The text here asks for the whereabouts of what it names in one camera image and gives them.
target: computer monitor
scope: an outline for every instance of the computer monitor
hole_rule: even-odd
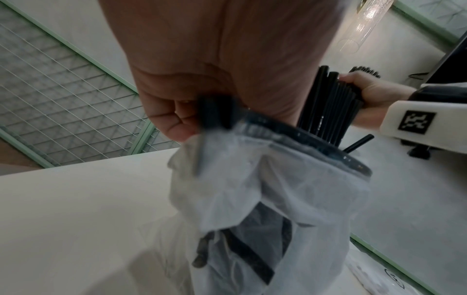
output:
[[[459,40],[454,50],[436,65],[423,83],[447,84],[467,82],[467,33]]]

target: clear glass cylinder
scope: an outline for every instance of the clear glass cylinder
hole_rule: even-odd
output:
[[[356,53],[394,0],[368,0],[337,43],[341,52]]]

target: hand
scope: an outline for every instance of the hand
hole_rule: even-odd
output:
[[[396,101],[408,100],[416,91],[413,87],[383,81],[362,71],[341,75],[339,80],[361,89],[365,105],[352,124],[367,129],[379,129],[389,106]]]
[[[198,131],[200,94],[296,125],[347,0],[100,0],[143,107],[169,138]]]

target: qr-like marker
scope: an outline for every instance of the qr-like marker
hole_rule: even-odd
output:
[[[425,134],[436,113],[407,111],[399,125],[399,130]]]

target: bundle of black straws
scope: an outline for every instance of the bundle of black straws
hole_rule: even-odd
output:
[[[297,127],[339,147],[350,124],[363,107],[361,91],[353,85],[339,81],[339,73],[329,72],[328,66],[318,70]],[[373,139],[368,135],[352,145],[351,152]]]

